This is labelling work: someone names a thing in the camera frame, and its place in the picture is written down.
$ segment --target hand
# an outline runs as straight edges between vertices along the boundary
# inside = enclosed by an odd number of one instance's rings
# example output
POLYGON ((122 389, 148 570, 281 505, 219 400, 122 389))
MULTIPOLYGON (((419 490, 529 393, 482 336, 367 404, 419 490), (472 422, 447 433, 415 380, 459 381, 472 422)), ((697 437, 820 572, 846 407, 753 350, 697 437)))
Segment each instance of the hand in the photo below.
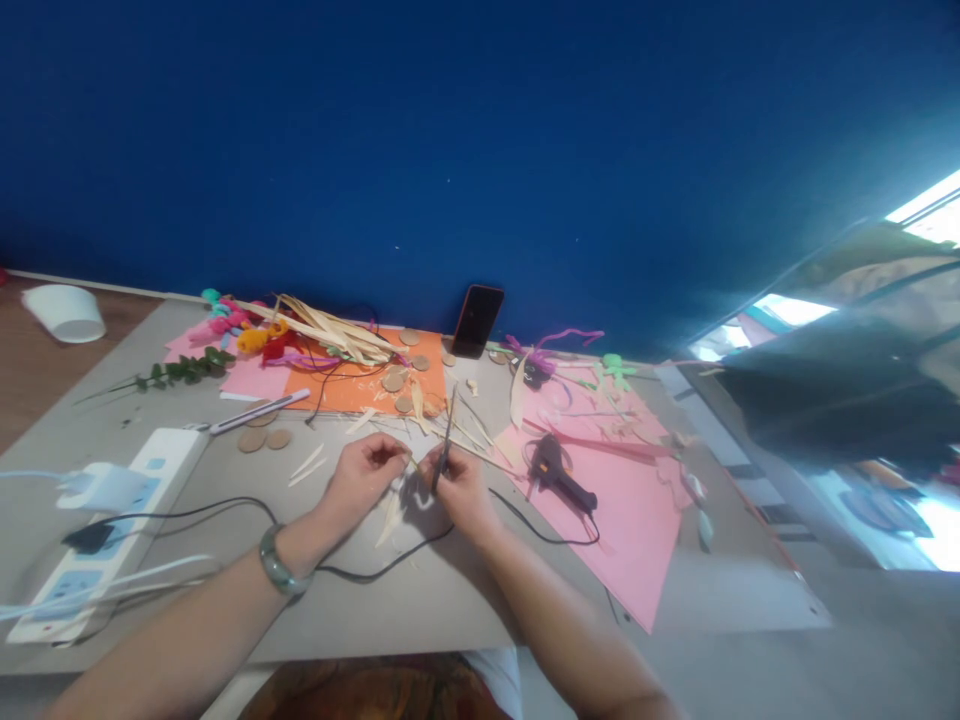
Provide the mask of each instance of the hand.
MULTIPOLYGON (((427 483, 433 483, 433 473, 442 450, 441 443, 427 453, 417 467, 427 483)), ((440 476, 437 484, 437 497, 447 508, 453 524, 474 545, 503 529, 503 523, 493 509, 487 484, 480 474, 480 460, 457 447, 450 448, 447 472, 440 476)))
POLYGON ((347 535, 403 474, 409 460, 410 448, 386 433, 345 445, 316 511, 334 523, 341 537, 347 535))

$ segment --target power strip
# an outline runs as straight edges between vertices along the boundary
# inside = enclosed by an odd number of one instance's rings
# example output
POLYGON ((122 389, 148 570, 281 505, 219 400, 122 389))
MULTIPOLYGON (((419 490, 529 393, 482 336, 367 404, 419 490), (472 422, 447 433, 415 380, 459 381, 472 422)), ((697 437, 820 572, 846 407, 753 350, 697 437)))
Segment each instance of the power strip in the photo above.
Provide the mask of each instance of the power strip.
MULTIPOLYGON (((149 477, 127 512, 166 513, 183 489, 206 447, 207 436, 196 430, 160 428, 154 431, 130 464, 149 477)), ((98 515, 91 522, 108 517, 98 515)), ((31 605, 86 590, 134 572, 143 561, 162 519, 129 518, 114 526, 104 547, 95 555, 68 550, 31 605)), ((99 632, 110 620, 116 603, 85 605, 111 592, 102 588, 75 603, 61 603, 20 618, 8 643, 73 643, 99 632)))

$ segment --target black bag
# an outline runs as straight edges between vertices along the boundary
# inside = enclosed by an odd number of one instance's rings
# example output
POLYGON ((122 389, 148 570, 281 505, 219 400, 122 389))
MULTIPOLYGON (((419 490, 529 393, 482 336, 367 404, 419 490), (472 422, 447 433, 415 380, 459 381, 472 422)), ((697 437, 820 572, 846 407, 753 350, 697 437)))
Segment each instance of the black bag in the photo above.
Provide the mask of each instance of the black bag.
POLYGON ((882 457, 911 475, 952 463, 960 404, 918 370, 924 353, 960 336, 960 327, 911 338, 863 312, 903 288, 960 262, 889 283, 815 322, 724 359, 718 376, 743 411, 758 445, 825 469, 882 457))

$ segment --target white cup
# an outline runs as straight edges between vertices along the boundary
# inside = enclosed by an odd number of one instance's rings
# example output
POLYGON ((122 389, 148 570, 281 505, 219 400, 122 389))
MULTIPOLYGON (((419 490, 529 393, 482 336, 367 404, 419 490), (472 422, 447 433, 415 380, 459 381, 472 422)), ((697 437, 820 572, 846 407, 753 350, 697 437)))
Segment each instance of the white cup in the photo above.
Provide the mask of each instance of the white cup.
POLYGON ((97 298, 83 288, 41 285, 24 291, 23 304, 61 342, 90 342, 107 332, 97 298))

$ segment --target white cable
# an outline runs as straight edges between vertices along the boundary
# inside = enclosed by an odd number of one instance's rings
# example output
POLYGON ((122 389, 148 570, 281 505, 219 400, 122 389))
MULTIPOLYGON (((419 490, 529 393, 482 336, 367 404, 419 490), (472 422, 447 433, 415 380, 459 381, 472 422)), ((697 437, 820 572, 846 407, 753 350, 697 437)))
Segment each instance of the white cable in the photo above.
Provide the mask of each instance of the white cable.
POLYGON ((173 562, 167 563, 166 565, 159 565, 155 568, 150 568, 149 570, 141 570, 140 572, 134 573, 133 575, 126 575, 122 578, 111 580, 108 583, 101 583, 99 585, 94 585, 92 588, 87 588, 86 590, 81 590, 80 592, 72 593, 70 595, 65 595, 62 598, 57 598, 55 600, 48 600, 46 602, 42 602, 37 605, 26 605, 18 608, 17 610, 11 610, 10 612, 0 613, 0 622, 3 622, 5 620, 12 620, 14 618, 22 617, 24 615, 30 615, 31 613, 34 613, 37 610, 45 610, 49 607, 54 607, 56 605, 61 605, 63 603, 69 603, 72 600, 77 600, 81 596, 92 595, 93 593, 101 589, 110 588, 115 585, 124 585, 128 582, 132 582, 133 580, 139 580, 140 578, 156 575, 158 573, 164 572, 165 570, 172 570, 173 568, 177 568, 182 565, 189 565, 191 563, 201 562, 203 560, 213 560, 214 562, 217 562, 217 559, 212 555, 191 555, 190 557, 185 557, 180 560, 174 560, 173 562))
POLYGON ((15 470, 14 472, 0 473, 0 477, 50 477, 54 480, 63 480, 63 473, 48 473, 43 470, 15 470))
MULTIPOLYGON (((122 600, 126 597, 131 597, 133 595, 142 595, 144 593, 158 592, 160 590, 166 590, 168 588, 184 588, 184 587, 194 587, 196 585, 202 585, 204 580, 183 580, 181 582, 172 582, 172 583, 156 583, 154 585, 138 585, 135 588, 128 588, 126 590, 120 590, 115 592, 113 595, 104 595, 103 597, 91 598, 83 603, 84 606, 87 605, 99 605, 100 603, 111 602, 113 600, 122 600)), ((37 605, 0 605, 0 610, 24 610, 29 609, 31 612, 37 609, 37 605)))

